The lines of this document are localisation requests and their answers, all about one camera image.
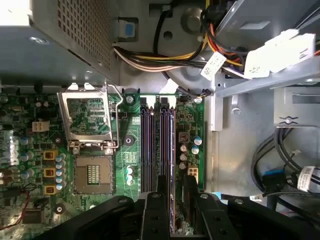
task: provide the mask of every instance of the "white plastic connector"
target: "white plastic connector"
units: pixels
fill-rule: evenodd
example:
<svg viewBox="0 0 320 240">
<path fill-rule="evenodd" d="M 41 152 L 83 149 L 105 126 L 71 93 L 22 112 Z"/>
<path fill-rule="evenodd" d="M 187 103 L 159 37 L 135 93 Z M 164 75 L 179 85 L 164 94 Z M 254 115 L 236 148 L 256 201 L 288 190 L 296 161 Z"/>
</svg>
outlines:
<svg viewBox="0 0 320 240">
<path fill-rule="evenodd" d="M 189 176 L 194 176 L 196 183 L 198 183 L 198 167 L 196 165 L 191 165 L 188 168 L 188 175 Z"/>
<path fill-rule="evenodd" d="M 49 131 L 49 121 L 33 121 L 32 132 L 46 132 Z"/>
</svg>

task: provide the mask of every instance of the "metal bracket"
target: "metal bracket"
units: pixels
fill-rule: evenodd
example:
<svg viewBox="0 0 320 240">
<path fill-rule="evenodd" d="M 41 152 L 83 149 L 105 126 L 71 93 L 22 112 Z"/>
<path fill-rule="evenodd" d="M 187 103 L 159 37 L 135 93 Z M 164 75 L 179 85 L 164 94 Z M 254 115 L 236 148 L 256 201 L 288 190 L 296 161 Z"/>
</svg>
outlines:
<svg viewBox="0 0 320 240">
<path fill-rule="evenodd" d="M 240 114 L 241 109 L 238 107 L 239 95 L 233 95 L 231 100 L 231 113 Z"/>
<path fill-rule="evenodd" d="M 80 148 L 87 146 L 101 147 L 101 150 L 105 152 L 106 155 L 112 155 L 114 149 L 119 147 L 119 117 L 118 117 L 118 107 L 124 101 L 118 89 L 112 85 L 104 83 L 104 89 L 98 89 L 92 86 L 90 83 L 85 83 L 83 87 L 79 87 L 76 83 L 71 84 L 65 92 L 58 92 L 58 102 L 62 114 L 63 125 L 65 130 L 66 139 L 68 141 L 68 150 L 72 148 L 72 152 L 75 155 L 80 153 Z M 116 93 L 119 95 L 120 101 L 115 105 L 115 121 L 116 121 L 116 141 L 113 138 L 113 128 L 110 118 L 110 107 L 108 100 L 108 87 L 114 88 Z M 68 109 L 68 99 L 102 99 L 104 116 L 103 121 L 109 127 L 109 132 L 102 135 L 79 135 L 71 132 L 71 125 L 73 123 L 70 117 Z"/>
</svg>

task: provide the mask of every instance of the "orange wire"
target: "orange wire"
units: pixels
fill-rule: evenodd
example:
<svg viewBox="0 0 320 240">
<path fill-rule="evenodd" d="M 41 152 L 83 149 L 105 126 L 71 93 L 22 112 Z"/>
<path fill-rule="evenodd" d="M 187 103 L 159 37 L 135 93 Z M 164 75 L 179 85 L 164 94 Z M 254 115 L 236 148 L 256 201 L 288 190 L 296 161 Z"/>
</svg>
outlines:
<svg viewBox="0 0 320 240">
<path fill-rule="evenodd" d="M 210 24 L 210 31 L 211 31 L 211 34 L 212 36 L 215 36 L 215 32 L 214 32 L 214 25 L 211 23 Z M 219 52 L 227 55 L 227 56 L 233 56 L 233 55 L 236 55 L 235 52 L 226 52 L 225 50 L 223 50 L 221 47 L 219 47 L 218 45 L 216 45 L 217 48 L 219 49 Z"/>
</svg>

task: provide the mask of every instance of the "white wire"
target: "white wire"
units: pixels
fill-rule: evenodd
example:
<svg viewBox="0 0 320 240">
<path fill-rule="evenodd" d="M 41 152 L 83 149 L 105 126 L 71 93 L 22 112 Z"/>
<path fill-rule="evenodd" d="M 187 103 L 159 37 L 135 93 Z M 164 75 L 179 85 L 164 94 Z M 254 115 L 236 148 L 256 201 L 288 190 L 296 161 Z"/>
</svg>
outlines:
<svg viewBox="0 0 320 240">
<path fill-rule="evenodd" d="M 129 64 L 130 66 L 139 69 L 141 71 L 144 72 L 150 72 L 150 73 L 160 73 L 160 72 L 164 72 L 164 71 L 170 71 L 173 69 L 178 69 L 178 68 L 182 68 L 183 66 L 165 66 L 165 67 L 150 67 L 150 66 L 143 66 L 140 64 L 137 64 L 133 61 L 130 61 L 129 59 L 127 59 L 126 57 L 124 57 L 116 48 L 114 48 L 114 52 L 123 60 L 125 61 L 127 64 Z"/>
</svg>

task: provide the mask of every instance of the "screw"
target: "screw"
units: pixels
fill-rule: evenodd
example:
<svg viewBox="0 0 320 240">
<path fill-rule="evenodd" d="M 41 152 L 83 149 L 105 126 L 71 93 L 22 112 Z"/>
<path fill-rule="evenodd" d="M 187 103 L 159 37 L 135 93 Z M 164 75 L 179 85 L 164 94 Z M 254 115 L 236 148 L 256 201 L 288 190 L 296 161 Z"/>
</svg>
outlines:
<svg viewBox="0 0 320 240">
<path fill-rule="evenodd" d="M 159 194 L 159 193 L 154 193 L 154 194 L 152 194 L 152 197 L 153 198 L 159 198 L 161 195 Z"/>
<path fill-rule="evenodd" d="M 202 198 L 202 199 L 208 199 L 208 195 L 207 195 L 207 194 L 201 194 L 201 195 L 200 195 L 200 198 Z"/>
<path fill-rule="evenodd" d="M 45 40 L 43 38 L 39 38 L 39 37 L 29 37 L 29 40 L 32 41 L 32 42 L 35 42 L 36 44 L 41 44 L 41 45 L 48 45 L 49 44 L 49 41 L 48 40 Z"/>
<path fill-rule="evenodd" d="M 244 204 L 244 201 L 242 201 L 241 199 L 236 199 L 236 200 L 234 200 L 234 202 L 236 203 L 236 204 Z"/>
<path fill-rule="evenodd" d="M 124 204 L 124 203 L 126 203 L 126 202 L 128 202 L 127 199 L 120 199 L 120 200 L 119 200 L 119 203 L 121 203 L 121 204 Z"/>
<path fill-rule="evenodd" d="M 78 148 L 74 148 L 74 149 L 72 149 L 72 153 L 73 153 L 73 155 L 78 155 L 80 153 L 80 151 Z"/>
<path fill-rule="evenodd" d="M 135 99 L 134 99 L 133 96 L 127 96 L 127 97 L 125 98 L 125 100 L 126 100 L 126 102 L 127 102 L 128 104 L 133 104 L 134 101 L 135 101 Z"/>
<path fill-rule="evenodd" d="M 290 117 L 287 117 L 286 120 L 285 120 L 285 122 L 286 122 L 287 124 L 290 124 L 290 123 L 292 122 L 292 119 L 291 119 Z"/>
</svg>

